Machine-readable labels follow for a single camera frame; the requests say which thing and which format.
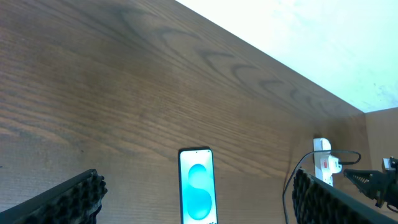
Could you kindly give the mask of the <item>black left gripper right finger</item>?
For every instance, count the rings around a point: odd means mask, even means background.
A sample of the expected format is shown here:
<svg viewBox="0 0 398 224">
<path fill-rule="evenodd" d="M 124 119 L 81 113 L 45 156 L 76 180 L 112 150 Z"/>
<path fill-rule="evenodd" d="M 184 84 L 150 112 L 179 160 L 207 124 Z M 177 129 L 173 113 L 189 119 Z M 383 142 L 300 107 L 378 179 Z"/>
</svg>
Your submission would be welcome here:
<svg viewBox="0 0 398 224">
<path fill-rule="evenodd" d="M 397 224 L 304 170 L 295 173 L 292 201 L 299 224 Z"/>
</svg>

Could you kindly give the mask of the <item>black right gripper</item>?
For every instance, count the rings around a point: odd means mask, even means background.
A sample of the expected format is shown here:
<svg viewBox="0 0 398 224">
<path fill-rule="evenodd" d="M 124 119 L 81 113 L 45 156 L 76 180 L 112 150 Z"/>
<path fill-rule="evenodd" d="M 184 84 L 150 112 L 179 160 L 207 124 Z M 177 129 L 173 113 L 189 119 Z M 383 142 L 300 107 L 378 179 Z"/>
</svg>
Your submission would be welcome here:
<svg viewBox="0 0 398 224">
<path fill-rule="evenodd" d="M 397 208 L 397 159 L 390 157 L 392 170 L 345 169 L 344 176 L 350 180 L 361 193 L 370 199 L 376 199 L 376 206 Z"/>
</svg>

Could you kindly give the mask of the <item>blue screen Galaxy smartphone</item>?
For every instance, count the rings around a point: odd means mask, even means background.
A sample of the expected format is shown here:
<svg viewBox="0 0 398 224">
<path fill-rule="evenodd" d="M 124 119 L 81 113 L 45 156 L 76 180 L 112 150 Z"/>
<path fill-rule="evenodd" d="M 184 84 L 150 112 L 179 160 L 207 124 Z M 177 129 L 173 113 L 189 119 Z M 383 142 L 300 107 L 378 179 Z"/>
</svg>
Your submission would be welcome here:
<svg viewBox="0 0 398 224">
<path fill-rule="evenodd" d="M 178 151 L 180 221 L 218 224 L 213 151 L 208 146 Z"/>
</svg>

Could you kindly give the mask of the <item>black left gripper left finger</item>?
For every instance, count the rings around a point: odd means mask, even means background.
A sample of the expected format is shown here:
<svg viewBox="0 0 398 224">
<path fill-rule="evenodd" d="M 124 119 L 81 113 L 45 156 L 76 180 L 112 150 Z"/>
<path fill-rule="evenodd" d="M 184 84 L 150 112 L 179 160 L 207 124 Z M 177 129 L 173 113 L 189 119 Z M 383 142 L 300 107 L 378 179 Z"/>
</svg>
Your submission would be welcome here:
<svg viewBox="0 0 398 224">
<path fill-rule="evenodd" d="M 97 170 L 89 169 L 1 212 L 1 223 L 96 224 L 107 192 L 104 177 Z"/>
</svg>

